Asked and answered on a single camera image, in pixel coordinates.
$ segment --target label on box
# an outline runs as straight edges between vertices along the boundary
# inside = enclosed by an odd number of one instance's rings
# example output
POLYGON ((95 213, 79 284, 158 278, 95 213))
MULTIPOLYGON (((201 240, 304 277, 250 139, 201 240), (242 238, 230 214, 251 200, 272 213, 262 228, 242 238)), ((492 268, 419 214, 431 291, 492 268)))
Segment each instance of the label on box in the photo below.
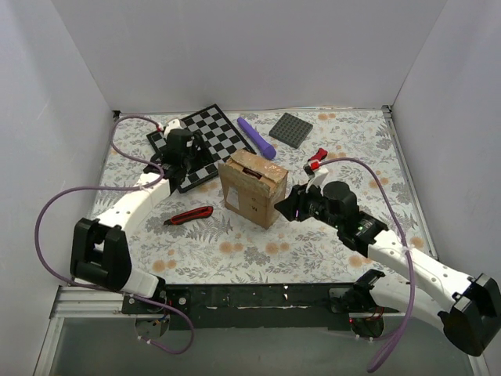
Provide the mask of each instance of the label on box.
POLYGON ((226 202, 232 205, 236 210, 240 210, 238 205, 238 190, 234 186, 228 188, 228 196, 226 196, 226 202))

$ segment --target black metal base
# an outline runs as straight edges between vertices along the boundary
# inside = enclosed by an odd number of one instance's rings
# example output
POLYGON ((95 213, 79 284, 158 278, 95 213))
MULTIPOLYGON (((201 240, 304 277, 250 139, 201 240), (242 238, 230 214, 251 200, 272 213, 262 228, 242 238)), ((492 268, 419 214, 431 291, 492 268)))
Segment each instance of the black metal base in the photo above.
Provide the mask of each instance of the black metal base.
MULTIPOLYGON (((348 312, 336 299, 353 284, 188 284, 165 286, 167 304, 183 311, 196 328, 326 327, 349 330, 348 312)), ((158 312, 154 306, 124 298, 122 313, 158 312)), ((170 330, 188 326, 172 315, 170 330)))

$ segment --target glass panel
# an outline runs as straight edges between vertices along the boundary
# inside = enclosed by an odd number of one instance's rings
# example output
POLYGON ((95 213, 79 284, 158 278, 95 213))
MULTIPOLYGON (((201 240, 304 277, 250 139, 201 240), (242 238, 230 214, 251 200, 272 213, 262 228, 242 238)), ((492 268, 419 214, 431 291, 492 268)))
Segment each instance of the glass panel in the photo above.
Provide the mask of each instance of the glass panel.
MULTIPOLYGON (((395 327, 400 318, 385 319, 395 327)), ((367 375, 380 346, 328 335, 322 328, 201 329, 191 350, 171 356, 137 340, 133 319, 65 319, 52 374, 367 375)), ((179 349, 188 332, 161 341, 179 349)), ((378 375, 472 375, 468 357, 445 336, 411 320, 378 375)))

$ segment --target purple foam stick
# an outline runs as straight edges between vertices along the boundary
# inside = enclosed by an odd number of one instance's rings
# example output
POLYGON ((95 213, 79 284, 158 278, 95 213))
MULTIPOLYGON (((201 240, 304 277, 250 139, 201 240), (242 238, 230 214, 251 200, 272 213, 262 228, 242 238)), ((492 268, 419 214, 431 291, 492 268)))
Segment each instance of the purple foam stick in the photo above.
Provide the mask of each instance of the purple foam stick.
POLYGON ((252 126, 245 121, 245 119, 239 117, 236 119, 238 125, 243 129, 243 131, 250 137, 250 139, 256 144, 256 146, 263 154, 266 159, 272 160, 276 156, 276 150, 273 145, 270 145, 261 137, 261 135, 252 126))

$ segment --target red object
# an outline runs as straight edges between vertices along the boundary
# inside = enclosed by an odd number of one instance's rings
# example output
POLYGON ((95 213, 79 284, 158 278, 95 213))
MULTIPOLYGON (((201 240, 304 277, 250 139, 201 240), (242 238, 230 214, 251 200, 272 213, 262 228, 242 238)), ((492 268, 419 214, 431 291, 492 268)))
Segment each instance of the red object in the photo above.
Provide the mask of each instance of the red object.
POLYGON ((166 225, 178 226, 178 225, 182 225, 183 223, 193 221, 194 219, 209 218, 213 212, 214 212, 213 207, 203 206, 202 208, 196 208, 196 209, 187 211, 185 213, 175 215, 171 219, 168 219, 167 221, 165 221, 164 226, 166 226, 166 225))
POLYGON ((312 171, 315 171, 316 169, 318 169, 320 167, 320 162, 315 160, 315 161, 310 163, 310 167, 312 168, 312 171))
POLYGON ((316 154, 313 157, 311 157, 310 159, 308 159, 308 162, 309 161, 314 161, 314 160, 323 161, 324 159, 327 158, 327 154, 328 154, 327 150, 320 148, 319 151, 317 151, 316 154))

